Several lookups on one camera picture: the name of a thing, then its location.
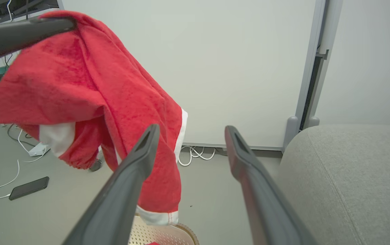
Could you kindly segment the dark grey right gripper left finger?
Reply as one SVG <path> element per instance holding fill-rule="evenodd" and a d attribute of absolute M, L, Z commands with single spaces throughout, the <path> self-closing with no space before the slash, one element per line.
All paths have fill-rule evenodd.
<path fill-rule="evenodd" d="M 145 130 L 63 245 L 128 245 L 142 184 L 153 170 L 159 132 L 158 124 Z"/>

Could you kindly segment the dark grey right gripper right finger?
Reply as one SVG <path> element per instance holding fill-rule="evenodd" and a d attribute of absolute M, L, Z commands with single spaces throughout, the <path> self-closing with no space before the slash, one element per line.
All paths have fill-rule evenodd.
<path fill-rule="evenodd" d="M 225 127 L 232 176 L 240 183 L 254 245 L 318 245 L 236 127 Z"/>

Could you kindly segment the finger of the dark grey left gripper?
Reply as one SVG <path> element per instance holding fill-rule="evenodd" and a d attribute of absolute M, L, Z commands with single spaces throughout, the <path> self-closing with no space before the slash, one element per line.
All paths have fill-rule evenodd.
<path fill-rule="evenodd" d="M 27 48 L 46 38 L 71 31 L 76 21 L 70 17 L 34 18 L 0 24 L 0 57 Z"/>

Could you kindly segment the red garment with white trim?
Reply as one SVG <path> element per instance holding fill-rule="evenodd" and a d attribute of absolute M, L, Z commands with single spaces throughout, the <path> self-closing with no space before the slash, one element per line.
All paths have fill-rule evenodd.
<path fill-rule="evenodd" d="M 69 166 L 89 169 L 99 148 L 116 171 L 145 129 L 160 136 L 136 212 L 149 225 L 179 222 L 177 160 L 188 113 L 153 79 L 104 23 L 73 11 L 77 29 L 23 49 L 0 83 L 0 124 L 16 124 Z"/>

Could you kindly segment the perforated cream laundry basket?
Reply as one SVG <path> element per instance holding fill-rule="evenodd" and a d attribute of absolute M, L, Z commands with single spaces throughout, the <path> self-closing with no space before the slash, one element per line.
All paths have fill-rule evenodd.
<path fill-rule="evenodd" d="M 170 226 L 147 225 L 135 214 L 128 245 L 200 245 L 195 233 L 178 223 Z"/>

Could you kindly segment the grey fabric sofa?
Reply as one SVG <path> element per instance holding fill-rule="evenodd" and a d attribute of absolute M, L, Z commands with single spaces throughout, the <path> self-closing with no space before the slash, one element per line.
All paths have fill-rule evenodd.
<path fill-rule="evenodd" d="M 305 129 L 275 181 L 320 245 L 390 245 L 390 126 Z"/>

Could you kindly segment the black smartphone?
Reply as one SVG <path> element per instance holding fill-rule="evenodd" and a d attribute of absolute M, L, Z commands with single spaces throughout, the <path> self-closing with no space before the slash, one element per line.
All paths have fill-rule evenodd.
<path fill-rule="evenodd" d="M 43 177 L 38 180 L 34 180 L 29 183 L 25 183 L 23 185 L 17 186 L 13 188 L 9 200 L 15 200 L 26 195 L 41 191 L 46 189 L 49 183 L 49 177 Z"/>

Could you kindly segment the white power adapter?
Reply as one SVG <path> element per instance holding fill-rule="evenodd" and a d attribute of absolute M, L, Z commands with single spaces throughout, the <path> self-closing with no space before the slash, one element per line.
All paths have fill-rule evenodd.
<path fill-rule="evenodd" d="M 49 146 L 39 142 L 35 147 L 28 151 L 30 157 L 37 157 L 44 155 L 49 150 Z"/>

